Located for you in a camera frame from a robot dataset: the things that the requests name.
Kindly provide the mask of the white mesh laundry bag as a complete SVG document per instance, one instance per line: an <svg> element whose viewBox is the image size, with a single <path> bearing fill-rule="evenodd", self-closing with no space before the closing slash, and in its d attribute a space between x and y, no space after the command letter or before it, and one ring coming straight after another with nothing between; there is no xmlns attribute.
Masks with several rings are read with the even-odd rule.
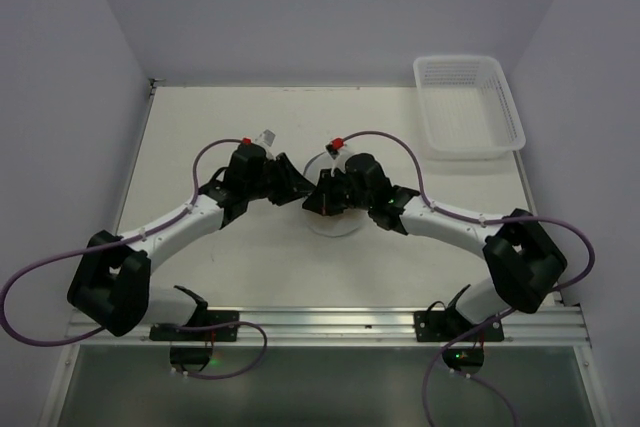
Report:
<svg viewBox="0 0 640 427"><path fill-rule="evenodd" d="M341 153L336 159L326 152L319 153L307 162L303 175L307 180L317 183L320 172L324 169L331 169L333 173L344 172L346 160L353 155L354 152L350 149ZM346 210L337 216L323 217L303 209L301 216L312 232L330 238L350 235L362 228L366 220L366 214L361 210Z"/></svg>

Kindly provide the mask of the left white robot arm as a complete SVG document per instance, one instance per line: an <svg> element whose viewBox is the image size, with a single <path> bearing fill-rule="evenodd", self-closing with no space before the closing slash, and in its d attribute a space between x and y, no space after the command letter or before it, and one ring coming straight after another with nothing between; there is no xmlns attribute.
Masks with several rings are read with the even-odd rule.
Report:
<svg viewBox="0 0 640 427"><path fill-rule="evenodd" d="M266 199L282 206L314 188L285 154L271 156L260 145L241 143L228 165L197 184L183 206L126 236L107 231L93 235L67 300L116 337L140 324L201 331L209 322L207 302L182 286L151 287L154 272L196 240L245 214L250 202Z"/></svg>

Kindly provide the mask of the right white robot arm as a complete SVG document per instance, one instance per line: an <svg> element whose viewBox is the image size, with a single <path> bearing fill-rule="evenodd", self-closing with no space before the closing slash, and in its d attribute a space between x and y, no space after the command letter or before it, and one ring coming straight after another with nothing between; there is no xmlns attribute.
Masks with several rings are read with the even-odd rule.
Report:
<svg viewBox="0 0 640 427"><path fill-rule="evenodd" d="M383 230L435 239L486 262L487 279L463 287L443 311L427 317L428 328L442 337L457 337L509 308L536 312L567 267L529 212L516 209L487 220L460 209L445 215L419 191L392 184L370 154L319 154L303 174L316 188L302 208L309 228L320 235L348 235L367 214Z"/></svg>

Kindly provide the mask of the white plastic basket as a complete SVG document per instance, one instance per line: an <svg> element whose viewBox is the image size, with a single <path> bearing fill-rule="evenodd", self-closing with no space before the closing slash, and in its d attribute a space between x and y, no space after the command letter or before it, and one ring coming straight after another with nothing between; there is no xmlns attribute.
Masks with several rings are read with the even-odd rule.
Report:
<svg viewBox="0 0 640 427"><path fill-rule="evenodd" d="M526 136L501 64L481 55L433 55L413 62L430 155L491 160L523 149Z"/></svg>

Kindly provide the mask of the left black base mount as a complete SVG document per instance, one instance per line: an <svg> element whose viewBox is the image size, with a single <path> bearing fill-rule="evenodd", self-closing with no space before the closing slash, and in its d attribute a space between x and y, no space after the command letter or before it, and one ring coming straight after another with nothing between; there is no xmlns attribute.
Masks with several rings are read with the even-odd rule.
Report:
<svg viewBox="0 0 640 427"><path fill-rule="evenodd" d="M238 373L206 374L204 370L213 359L216 341L235 342L240 327L236 310L210 310L208 302L195 292L174 286L169 290L176 299L160 301L153 314L173 314L170 320L153 317L149 339L153 342L201 342L203 347L171 347L170 365L180 374L199 380L223 380Z"/></svg>

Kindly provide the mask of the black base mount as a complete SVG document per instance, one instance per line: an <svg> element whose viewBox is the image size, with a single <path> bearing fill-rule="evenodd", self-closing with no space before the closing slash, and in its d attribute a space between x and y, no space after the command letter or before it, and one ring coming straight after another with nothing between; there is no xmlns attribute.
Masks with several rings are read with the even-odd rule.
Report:
<svg viewBox="0 0 640 427"><path fill-rule="evenodd" d="M170 365L180 374L199 380L223 380L238 373L206 374L204 370L213 359L216 341L235 342L240 327L236 310L210 310L208 302L195 292L174 286L169 290L176 299L160 301L153 314L173 314L170 320L153 317L149 339L153 342L201 342L203 347L171 347Z"/></svg>
<svg viewBox="0 0 640 427"><path fill-rule="evenodd" d="M461 289L453 299L445 305L442 301L434 301L425 310L413 313L413 327L417 342L449 342L467 332L473 324L455 311L460 298L471 288ZM454 347L441 355L444 364L455 373L465 376L477 374L484 365L485 343L502 342L505 339L500 321L492 323L478 333L466 339L470 347Z"/></svg>

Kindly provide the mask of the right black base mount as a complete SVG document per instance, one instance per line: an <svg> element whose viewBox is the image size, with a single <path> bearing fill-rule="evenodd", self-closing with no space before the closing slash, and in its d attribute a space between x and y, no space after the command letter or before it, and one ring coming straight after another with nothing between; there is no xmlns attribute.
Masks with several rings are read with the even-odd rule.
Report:
<svg viewBox="0 0 640 427"><path fill-rule="evenodd" d="M413 327L417 342L449 342L467 332L473 324L455 311L460 298L471 288L461 289L453 299L445 305L442 301L434 301L425 310L413 313ZM484 365L485 343L502 342L505 339L500 321L492 323L478 333L466 339L470 347L454 347L441 355L444 364L455 373L465 376L477 374Z"/></svg>

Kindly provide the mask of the aluminium mounting rail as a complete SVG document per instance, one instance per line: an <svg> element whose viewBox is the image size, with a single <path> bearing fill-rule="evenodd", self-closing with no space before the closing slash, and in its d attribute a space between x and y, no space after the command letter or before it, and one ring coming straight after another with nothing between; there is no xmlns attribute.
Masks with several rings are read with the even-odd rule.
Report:
<svg viewBox="0 0 640 427"><path fill-rule="evenodd" d="M418 340L416 307L230 307L240 321L257 324L271 347L440 347L442 340ZM590 337L577 307L545 306L535 314L514 313L490 325L504 339L488 335L463 346L585 347Z"/></svg>

